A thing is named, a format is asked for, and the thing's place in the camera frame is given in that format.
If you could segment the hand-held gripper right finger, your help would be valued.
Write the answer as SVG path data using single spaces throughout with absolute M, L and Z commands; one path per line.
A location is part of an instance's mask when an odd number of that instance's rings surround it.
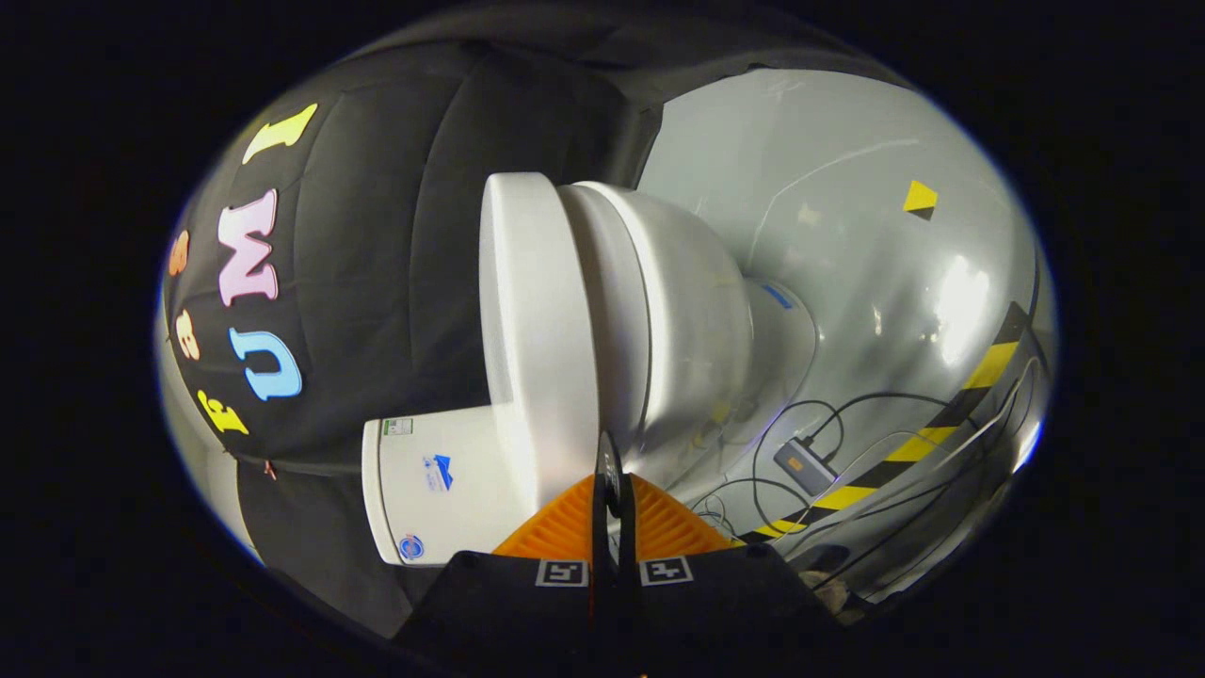
M 612 658 L 624 677 L 768 677 L 844 627 L 771 546 L 731 546 L 678 499 L 621 477 Z

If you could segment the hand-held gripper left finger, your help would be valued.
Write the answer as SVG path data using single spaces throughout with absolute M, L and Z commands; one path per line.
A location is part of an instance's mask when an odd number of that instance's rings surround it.
M 609 520 L 619 456 L 599 435 L 594 471 L 490 553 L 459 552 L 392 644 L 455 677 L 615 673 Z

